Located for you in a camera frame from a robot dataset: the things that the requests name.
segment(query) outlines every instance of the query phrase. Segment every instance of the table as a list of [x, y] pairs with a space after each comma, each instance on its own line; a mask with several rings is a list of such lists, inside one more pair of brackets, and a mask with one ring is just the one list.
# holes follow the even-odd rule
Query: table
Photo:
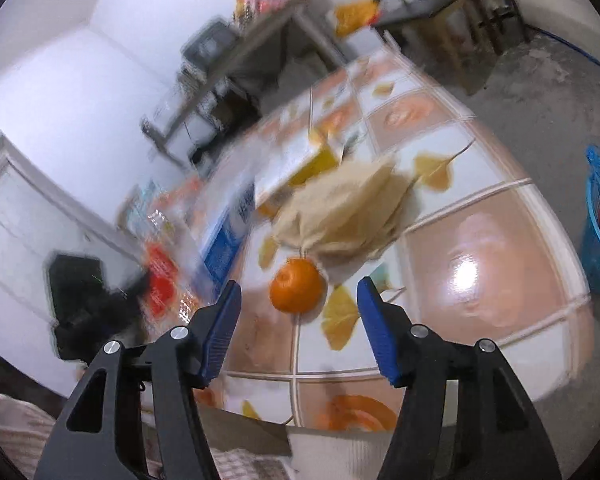
[[155, 144], [160, 153], [174, 162], [167, 150], [171, 140], [182, 123], [194, 113], [200, 101], [211, 92], [228, 74], [236, 70], [256, 49], [262, 46], [273, 34], [283, 30], [290, 22], [294, 22], [315, 45], [321, 58], [332, 68], [342, 67], [346, 58], [333, 38], [311, 17], [305, 0], [291, 0], [282, 8], [259, 16], [247, 28], [243, 36], [211, 69], [206, 81], [201, 85], [195, 97], [186, 101], [170, 121], [166, 131], [156, 128], [142, 128], [142, 132]]
[[[256, 130], [283, 123], [291, 108], [301, 118], [294, 127], [307, 134], [339, 114], [337, 135], [361, 139], [352, 154], [359, 160], [393, 153], [397, 167], [409, 171], [417, 154], [462, 152], [446, 190], [416, 184], [413, 224], [347, 278], [340, 295], [355, 298], [359, 279], [383, 276], [383, 299], [413, 322], [464, 344], [496, 341], [532, 400], [579, 373], [593, 343], [579, 260], [531, 179], [470, 110], [388, 46], [328, 76]], [[280, 249], [262, 270], [258, 250], [269, 232], [266, 221], [255, 226], [234, 269], [243, 304], [225, 373], [196, 396], [280, 424], [392, 430], [404, 391], [379, 374], [362, 322], [333, 350], [321, 308], [292, 316], [271, 306], [269, 282], [291, 254]], [[343, 399], [355, 409], [334, 420]]]

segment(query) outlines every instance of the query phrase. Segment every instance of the blue cable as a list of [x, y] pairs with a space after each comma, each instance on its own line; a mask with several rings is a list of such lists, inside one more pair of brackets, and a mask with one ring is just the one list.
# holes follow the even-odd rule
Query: blue cable
[[541, 34], [544, 34], [544, 35], [548, 36], [549, 38], [553, 38], [556, 41], [560, 41], [560, 43], [565, 44], [566, 46], [572, 48], [576, 52], [579, 52], [584, 57], [586, 57], [587, 59], [589, 59], [589, 61], [592, 61], [593, 63], [595, 63], [596, 65], [598, 65], [600, 67], [600, 60], [597, 60], [591, 54], [589, 54], [585, 50], [582, 50], [579, 46], [575, 46], [573, 43], [570, 43], [569, 41], [561, 38], [560, 36], [556, 36], [555, 34], [552, 34], [552, 33], [548, 32], [548, 31], [546, 31], [546, 30], [544, 30], [542, 28], [534, 27], [533, 25], [529, 25], [529, 24], [526, 24], [526, 26], [529, 27], [529, 28], [532, 28], [533, 30], [536, 30], [536, 31], [540, 32]]

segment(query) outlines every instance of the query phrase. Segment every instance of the concrete floor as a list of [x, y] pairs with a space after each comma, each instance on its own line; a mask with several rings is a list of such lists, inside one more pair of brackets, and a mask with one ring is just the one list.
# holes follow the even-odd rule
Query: concrete floor
[[[522, 164], [576, 248], [586, 220], [584, 155], [600, 146], [600, 67], [543, 35], [512, 46], [472, 96], [450, 70], [427, 71], [473, 110]], [[600, 298], [594, 298], [595, 350], [576, 380], [537, 403], [565, 478], [600, 438]]]

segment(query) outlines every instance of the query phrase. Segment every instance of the beige cloth bag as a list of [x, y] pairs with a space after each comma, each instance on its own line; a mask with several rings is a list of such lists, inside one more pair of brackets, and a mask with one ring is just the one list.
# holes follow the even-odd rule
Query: beige cloth bag
[[413, 179], [392, 158], [348, 160], [296, 190], [273, 224], [284, 246], [324, 263], [377, 258], [404, 230]]

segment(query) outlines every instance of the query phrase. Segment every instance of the metal screw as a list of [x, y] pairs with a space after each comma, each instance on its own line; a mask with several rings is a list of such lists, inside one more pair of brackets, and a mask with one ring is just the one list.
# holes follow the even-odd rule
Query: metal screw
[[423, 338], [429, 335], [429, 329], [424, 325], [413, 325], [411, 327], [411, 335]]
[[186, 326], [177, 326], [170, 332], [171, 337], [174, 339], [182, 339], [189, 334], [189, 330]]
[[119, 342], [109, 341], [108, 343], [104, 343], [104, 351], [106, 354], [115, 354], [118, 350], [120, 350]]
[[496, 343], [494, 343], [491, 339], [480, 339], [478, 343], [478, 348], [483, 352], [487, 352], [490, 354], [496, 349]]

